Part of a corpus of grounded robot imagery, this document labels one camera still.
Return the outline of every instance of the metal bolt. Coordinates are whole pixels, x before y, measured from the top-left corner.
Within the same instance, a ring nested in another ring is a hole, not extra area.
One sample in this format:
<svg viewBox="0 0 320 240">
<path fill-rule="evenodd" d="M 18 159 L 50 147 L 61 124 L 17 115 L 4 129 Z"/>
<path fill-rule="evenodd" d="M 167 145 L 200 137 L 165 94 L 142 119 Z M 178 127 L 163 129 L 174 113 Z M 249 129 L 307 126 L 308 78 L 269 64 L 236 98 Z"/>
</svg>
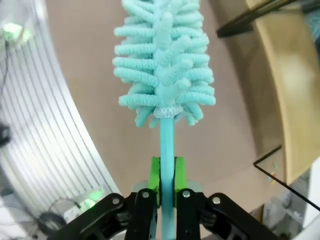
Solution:
<svg viewBox="0 0 320 240">
<path fill-rule="evenodd" d="M 114 198 L 114 199 L 112 200 L 112 203 L 113 203 L 114 205 L 116 205 L 116 204 L 120 203 L 120 200 L 119 200 L 118 198 Z"/>
<path fill-rule="evenodd" d="M 219 197 L 215 196 L 215 197 L 212 199 L 212 202 L 213 202 L 214 204 L 220 204 L 220 203 L 221 203 L 221 200 L 220 200 Z"/>
<path fill-rule="evenodd" d="M 143 197 L 143 198 L 149 197 L 149 193 L 148 193 L 147 191 L 145 191 L 144 193 L 142 193 L 142 197 Z"/>
<path fill-rule="evenodd" d="M 190 197 L 190 192 L 189 191 L 183 191 L 182 196 L 184 198 L 189 198 Z"/>
</svg>

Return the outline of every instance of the black cable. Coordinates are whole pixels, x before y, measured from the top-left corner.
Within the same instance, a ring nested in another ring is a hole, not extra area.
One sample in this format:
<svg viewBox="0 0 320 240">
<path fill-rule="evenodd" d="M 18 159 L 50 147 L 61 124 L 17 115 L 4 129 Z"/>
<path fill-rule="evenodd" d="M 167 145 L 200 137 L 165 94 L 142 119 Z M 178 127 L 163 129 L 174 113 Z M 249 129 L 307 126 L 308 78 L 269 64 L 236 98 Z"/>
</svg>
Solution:
<svg viewBox="0 0 320 240">
<path fill-rule="evenodd" d="M 0 86 L 0 98 L 2 98 L 3 93 L 4 93 L 4 88 L 7 82 L 7 78 L 8 78 L 8 71 L 9 71 L 9 47 L 10 44 L 7 40 L 4 40 L 4 48 L 5 48 L 5 70 L 3 73 L 3 77 L 2 77 L 2 84 Z"/>
<path fill-rule="evenodd" d="M 48 212 L 50 212 L 51 208 L 58 202 L 61 202 L 61 201 L 69 201 L 69 202 L 72 202 L 78 209 L 81 209 L 81 205 L 76 201 L 76 200 L 73 200 L 72 198 L 67 198 L 67 197 L 60 197 L 58 198 L 57 200 L 55 200 L 49 207 L 48 209 Z"/>
<path fill-rule="evenodd" d="M 17 237 L 11 237 L 8 240 L 27 240 L 27 239 L 23 236 L 17 236 Z"/>
<path fill-rule="evenodd" d="M 303 201 L 305 201 L 306 203 L 310 204 L 312 207 L 314 207 L 315 209 L 317 209 L 320 212 L 320 206 L 316 205 L 315 203 L 313 203 L 312 201 L 310 201 L 307 197 L 303 196 L 301 193 L 299 193 L 298 191 L 294 190 L 291 186 L 287 185 L 285 182 L 281 181 L 280 179 L 276 178 L 275 176 L 273 176 L 272 174 L 270 174 L 269 172 L 267 172 L 266 170 L 264 170 L 262 167 L 258 166 L 259 163 L 261 163 L 263 160 L 267 159 L 269 156 L 271 156 L 272 154 L 276 153 L 277 151 L 279 151 L 282 148 L 282 145 L 277 146 L 275 149 L 271 150 L 270 152 L 268 152 L 267 154 L 265 154 L 264 156 L 262 156 L 261 158 L 259 158 L 257 161 L 255 161 L 253 163 L 253 166 L 260 170 L 261 172 L 263 172 L 265 175 L 267 175 L 268 177 L 272 178 L 273 180 L 275 180 L 277 183 L 279 183 L 280 185 L 282 185 L 283 187 L 285 187 L 286 189 L 288 189 L 290 192 L 294 193 L 295 195 L 297 195 L 299 198 L 301 198 Z"/>
<path fill-rule="evenodd" d="M 38 218 L 38 227 L 48 237 L 53 236 L 59 229 L 67 225 L 63 216 L 54 212 L 44 212 Z"/>
<path fill-rule="evenodd" d="M 43 212 L 40 214 L 39 217 L 34 217 L 27 209 L 23 209 L 22 207 L 19 206 L 14 206 L 14 205 L 9 205 L 9 204 L 2 204 L 0 205 L 0 208 L 13 208 L 13 209 L 18 209 L 26 214 L 28 214 L 30 217 L 33 218 L 33 222 L 37 223 L 37 228 L 33 231 L 32 237 L 36 236 L 36 232 L 38 229 L 41 230 L 45 235 L 47 236 L 52 236 L 56 233 L 57 230 L 62 228 L 63 226 L 67 225 L 66 220 L 61 214 L 57 214 L 51 211 L 52 207 L 60 202 L 60 201 L 69 201 L 73 203 L 77 208 L 81 209 L 81 205 L 76 201 L 73 200 L 72 198 L 67 198 L 67 197 L 61 197 L 55 200 L 50 207 L 48 208 L 48 211 Z M 11 226 L 15 224 L 22 224 L 22 223 L 30 223 L 30 221 L 17 221 L 17 222 L 12 222 L 12 223 L 0 223 L 0 226 Z M 23 237 L 20 238 L 8 238 L 8 240 L 18 240 L 18 239 L 24 239 Z"/>
</svg>

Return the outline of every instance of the white curved wall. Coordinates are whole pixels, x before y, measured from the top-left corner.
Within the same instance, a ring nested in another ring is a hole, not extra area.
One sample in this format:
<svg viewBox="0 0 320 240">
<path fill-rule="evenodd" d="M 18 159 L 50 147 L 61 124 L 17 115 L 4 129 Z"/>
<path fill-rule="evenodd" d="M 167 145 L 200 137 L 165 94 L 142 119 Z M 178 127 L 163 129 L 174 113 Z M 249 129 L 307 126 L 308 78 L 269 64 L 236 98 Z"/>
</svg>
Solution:
<svg viewBox="0 0 320 240">
<path fill-rule="evenodd" d="M 10 51 L 0 112 L 12 130 L 0 164 L 34 214 L 101 185 L 118 192 L 70 95 L 47 23 L 36 22 L 35 38 Z"/>
</svg>

